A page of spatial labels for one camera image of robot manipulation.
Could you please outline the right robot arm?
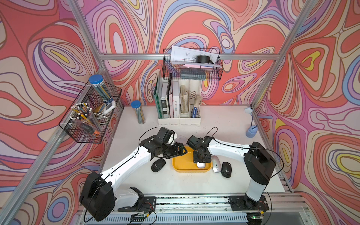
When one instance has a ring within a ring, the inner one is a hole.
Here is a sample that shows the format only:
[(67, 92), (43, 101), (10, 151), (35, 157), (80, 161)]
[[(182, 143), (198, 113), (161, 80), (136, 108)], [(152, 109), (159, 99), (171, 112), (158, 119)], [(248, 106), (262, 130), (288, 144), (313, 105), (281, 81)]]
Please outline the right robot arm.
[(191, 136), (187, 145), (194, 150), (196, 164), (210, 163), (212, 156), (223, 156), (244, 163), (251, 180), (245, 195), (239, 201), (233, 200), (233, 205), (240, 206), (240, 209), (257, 209), (277, 164), (260, 143), (235, 144), (220, 141), (212, 136)]

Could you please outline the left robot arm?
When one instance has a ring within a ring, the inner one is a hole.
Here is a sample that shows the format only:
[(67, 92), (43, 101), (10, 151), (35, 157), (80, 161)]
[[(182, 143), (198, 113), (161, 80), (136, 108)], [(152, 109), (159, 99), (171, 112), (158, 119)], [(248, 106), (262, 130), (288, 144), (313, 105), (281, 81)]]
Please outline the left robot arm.
[(172, 159), (187, 154), (184, 144), (177, 142), (173, 130), (159, 127), (157, 134), (139, 138), (136, 149), (121, 162), (98, 174), (90, 173), (81, 191), (79, 202), (96, 221), (105, 219), (120, 201), (115, 191), (135, 170), (152, 159)]

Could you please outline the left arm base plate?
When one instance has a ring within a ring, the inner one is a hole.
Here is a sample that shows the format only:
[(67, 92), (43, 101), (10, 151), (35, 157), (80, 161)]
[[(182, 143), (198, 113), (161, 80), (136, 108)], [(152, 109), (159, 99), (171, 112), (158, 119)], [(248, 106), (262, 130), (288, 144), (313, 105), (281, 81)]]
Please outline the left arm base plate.
[(134, 206), (119, 208), (118, 212), (150, 212), (156, 209), (157, 198), (155, 196), (140, 197)]

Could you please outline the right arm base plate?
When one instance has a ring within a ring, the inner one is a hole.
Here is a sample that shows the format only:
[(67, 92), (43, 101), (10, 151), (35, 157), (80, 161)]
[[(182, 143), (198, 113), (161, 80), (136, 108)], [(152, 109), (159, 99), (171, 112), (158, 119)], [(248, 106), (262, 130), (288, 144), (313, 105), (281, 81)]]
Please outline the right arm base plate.
[(246, 195), (229, 196), (228, 202), (230, 203), (232, 211), (266, 212), (270, 209), (264, 195), (261, 195), (257, 202)]

